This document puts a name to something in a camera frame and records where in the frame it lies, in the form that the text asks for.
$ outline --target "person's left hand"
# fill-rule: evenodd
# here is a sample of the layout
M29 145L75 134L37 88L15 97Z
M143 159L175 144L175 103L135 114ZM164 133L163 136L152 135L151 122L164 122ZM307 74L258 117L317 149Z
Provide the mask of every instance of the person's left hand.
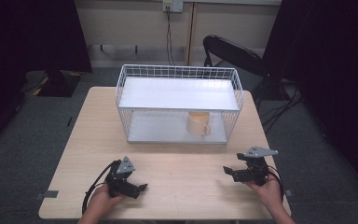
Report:
M89 199L89 205L83 217L77 223L98 223L98 221L107 216L116 204L120 203L127 196L118 194L118 196L110 197L109 187L107 184L102 184L98 187Z

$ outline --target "beige mug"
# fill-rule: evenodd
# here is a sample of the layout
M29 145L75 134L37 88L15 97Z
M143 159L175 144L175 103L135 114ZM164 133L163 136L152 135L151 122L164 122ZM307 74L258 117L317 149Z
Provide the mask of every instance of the beige mug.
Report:
M194 135L208 135L211 127L208 125L209 112L189 112L187 118L187 131Z

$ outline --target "top shelf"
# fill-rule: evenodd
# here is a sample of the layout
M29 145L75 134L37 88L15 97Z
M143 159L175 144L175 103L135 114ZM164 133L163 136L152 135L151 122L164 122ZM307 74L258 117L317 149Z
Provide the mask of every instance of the top shelf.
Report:
M158 77L127 77L118 108L240 111L230 80Z

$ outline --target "bottom shelf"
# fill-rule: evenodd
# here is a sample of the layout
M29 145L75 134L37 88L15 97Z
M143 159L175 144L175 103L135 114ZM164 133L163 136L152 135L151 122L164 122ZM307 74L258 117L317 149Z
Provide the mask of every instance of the bottom shelf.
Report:
M188 112L132 112L128 142L225 144L227 135L220 112L210 112L211 133L193 135L186 129Z

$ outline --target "black chair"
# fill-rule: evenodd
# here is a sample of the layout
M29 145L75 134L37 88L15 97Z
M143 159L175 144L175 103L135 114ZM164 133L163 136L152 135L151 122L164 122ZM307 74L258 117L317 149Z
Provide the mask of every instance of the black chair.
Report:
M222 60L214 67L235 68L240 77L242 89L253 95L258 110L269 83L269 74L261 58L253 51L218 35L206 36L203 39L203 47L206 53L204 66L213 67L211 60L211 54L213 54Z

